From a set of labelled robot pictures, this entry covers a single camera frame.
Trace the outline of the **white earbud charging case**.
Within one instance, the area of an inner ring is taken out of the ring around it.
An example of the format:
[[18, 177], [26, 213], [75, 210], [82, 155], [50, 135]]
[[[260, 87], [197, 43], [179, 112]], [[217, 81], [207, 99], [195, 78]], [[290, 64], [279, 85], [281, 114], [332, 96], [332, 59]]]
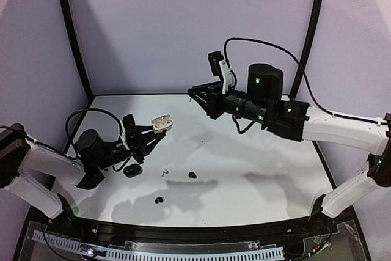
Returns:
[[173, 121], [168, 113], [153, 117], [151, 124], [155, 134], [170, 131], [173, 127]]

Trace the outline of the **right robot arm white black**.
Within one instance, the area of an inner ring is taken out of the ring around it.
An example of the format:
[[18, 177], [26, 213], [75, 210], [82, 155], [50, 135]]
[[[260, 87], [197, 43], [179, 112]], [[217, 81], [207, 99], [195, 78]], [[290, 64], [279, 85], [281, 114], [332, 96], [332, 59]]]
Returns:
[[357, 174], [333, 191], [322, 194], [311, 217], [334, 219], [343, 210], [379, 188], [390, 186], [390, 114], [383, 119], [348, 117], [330, 113], [309, 103], [282, 99], [283, 72], [272, 65], [249, 66], [247, 90], [235, 90], [225, 61], [213, 67], [219, 81], [193, 86], [188, 95], [212, 118], [223, 113], [244, 118], [262, 129], [292, 141], [323, 141], [369, 152]]

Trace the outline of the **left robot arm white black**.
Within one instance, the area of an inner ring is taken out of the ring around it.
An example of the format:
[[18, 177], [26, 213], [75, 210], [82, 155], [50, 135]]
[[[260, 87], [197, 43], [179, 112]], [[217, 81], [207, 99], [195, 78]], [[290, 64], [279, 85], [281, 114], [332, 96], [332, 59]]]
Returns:
[[72, 159], [28, 136], [15, 123], [1, 127], [1, 188], [40, 210], [49, 219], [73, 217], [66, 198], [45, 188], [28, 172], [35, 170], [59, 178], [79, 189], [92, 190], [105, 178], [103, 172], [133, 158], [142, 164], [167, 131], [155, 125], [123, 127], [118, 140], [102, 140], [93, 129], [84, 131]]

